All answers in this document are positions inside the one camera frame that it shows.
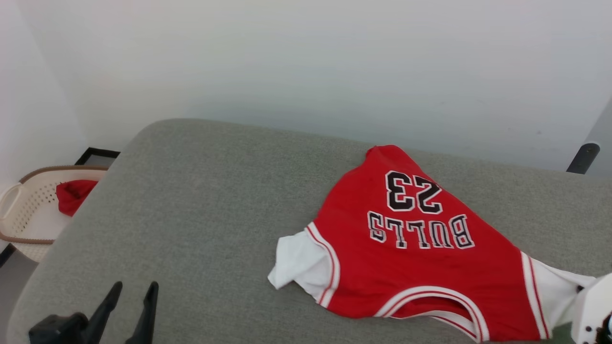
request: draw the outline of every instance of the basket handle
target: basket handle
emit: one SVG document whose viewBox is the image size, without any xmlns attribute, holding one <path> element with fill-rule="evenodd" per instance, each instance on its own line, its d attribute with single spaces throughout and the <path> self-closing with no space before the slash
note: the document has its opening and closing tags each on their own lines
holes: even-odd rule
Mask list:
<svg viewBox="0 0 612 344">
<path fill-rule="evenodd" d="M 15 204 L 17 204 L 17 201 L 19 200 L 19 196 L 21 196 L 23 189 L 24 189 L 23 184 L 17 183 L 9 187 L 9 189 L 6 190 L 4 194 L 2 194 L 2 198 L 0 198 L 0 221 L 6 219 L 6 217 L 10 214 L 10 211 L 13 210 L 13 207 L 15 206 Z M 12 193 L 14 193 L 14 190 L 17 190 L 17 194 L 13 198 L 13 203 L 11 203 L 11 205 L 6 209 L 4 213 L 1 213 L 1 211 L 4 209 L 4 203 L 6 203 L 7 200 L 9 199 L 9 196 Z"/>
</svg>

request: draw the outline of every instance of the basket rim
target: basket rim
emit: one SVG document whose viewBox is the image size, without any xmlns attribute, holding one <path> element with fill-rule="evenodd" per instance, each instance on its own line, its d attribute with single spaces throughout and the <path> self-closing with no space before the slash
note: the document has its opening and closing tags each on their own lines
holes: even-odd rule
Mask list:
<svg viewBox="0 0 612 344">
<path fill-rule="evenodd" d="M 85 170 L 85 171 L 108 171 L 108 167 L 105 166 L 83 166 L 83 165 L 69 165 L 69 166 L 51 166 L 43 167 L 26 174 L 25 177 L 21 178 L 19 182 L 24 184 L 26 181 L 31 179 L 38 174 L 52 171 L 73 171 L 73 170 Z M 14 242 L 16 244 L 33 244 L 33 245 L 51 245 L 55 240 L 53 239 L 24 239 L 22 237 L 6 236 L 0 231 L 0 239 L 7 242 Z"/>
</svg>

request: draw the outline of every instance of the gray floor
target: gray floor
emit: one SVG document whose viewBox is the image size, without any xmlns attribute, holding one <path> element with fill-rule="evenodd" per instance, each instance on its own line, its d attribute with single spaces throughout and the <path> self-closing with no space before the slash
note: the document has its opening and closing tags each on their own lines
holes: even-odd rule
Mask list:
<svg viewBox="0 0 612 344">
<path fill-rule="evenodd" d="M 0 343 L 6 341 L 10 314 L 38 263 L 16 251 L 0 269 Z"/>
</svg>

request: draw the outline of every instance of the red cloth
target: red cloth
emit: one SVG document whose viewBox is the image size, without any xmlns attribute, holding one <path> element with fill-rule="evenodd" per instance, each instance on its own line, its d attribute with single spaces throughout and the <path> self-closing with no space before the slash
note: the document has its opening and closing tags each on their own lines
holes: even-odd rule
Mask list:
<svg viewBox="0 0 612 344">
<path fill-rule="evenodd" d="M 59 184 L 55 188 L 59 211 L 68 216 L 74 215 L 96 184 L 98 184 L 97 181 L 83 180 Z"/>
</svg>

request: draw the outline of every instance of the floor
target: floor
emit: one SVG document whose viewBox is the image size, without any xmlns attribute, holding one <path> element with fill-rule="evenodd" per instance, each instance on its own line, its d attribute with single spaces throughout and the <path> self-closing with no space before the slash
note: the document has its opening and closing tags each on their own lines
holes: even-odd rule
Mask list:
<svg viewBox="0 0 612 344">
<path fill-rule="evenodd" d="M 113 161 L 113 158 L 92 155 L 85 165 L 110 166 Z M 10 314 L 13 312 L 21 290 L 37 266 L 38 263 L 16 251 L 0 267 L 0 344 L 6 341 Z"/>
</svg>

